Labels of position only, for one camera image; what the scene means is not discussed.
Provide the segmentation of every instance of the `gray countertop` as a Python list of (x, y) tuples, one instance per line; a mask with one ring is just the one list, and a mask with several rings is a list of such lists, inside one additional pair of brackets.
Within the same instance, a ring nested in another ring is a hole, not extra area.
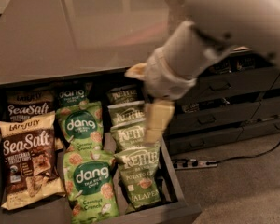
[(184, 20), (183, 0), (11, 0), (0, 18), (0, 85), (144, 62)]

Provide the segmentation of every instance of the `countertop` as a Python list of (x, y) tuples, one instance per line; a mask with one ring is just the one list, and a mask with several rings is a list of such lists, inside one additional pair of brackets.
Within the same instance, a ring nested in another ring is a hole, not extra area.
[(0, 85), (143, 63), (182, 20), (183, 0), (11, 0), (0, 18)]

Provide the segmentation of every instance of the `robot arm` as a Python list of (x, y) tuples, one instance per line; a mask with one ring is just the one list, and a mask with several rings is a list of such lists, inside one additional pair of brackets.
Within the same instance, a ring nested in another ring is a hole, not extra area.
[(152, 96), (177, 100), (207, 67), (246, 46), (280, 67), (280, 0), (186, 0), (189, 18), (148, 58)]

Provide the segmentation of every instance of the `drawer filled with snacks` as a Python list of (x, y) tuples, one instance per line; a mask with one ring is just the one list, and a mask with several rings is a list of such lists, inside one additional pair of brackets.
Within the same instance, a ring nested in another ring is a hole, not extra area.
[(142, 84), (122, 73), (0, 87), (0, 223), (190, 223)]

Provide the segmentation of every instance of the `cabinet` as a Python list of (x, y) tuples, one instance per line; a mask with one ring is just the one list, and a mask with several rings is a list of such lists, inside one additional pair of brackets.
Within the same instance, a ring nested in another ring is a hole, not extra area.
[[(253, 67), (237, 69), (245, 58), (254, 61)], [(223, 63), (230, 65), (229, 71), (205, 71), (176, 102), (165, 133), (170, 154), (280, 132), (280, 70), (248, 49), (232, 53)], [(196, 109), (182, 108), (193, 104)]]

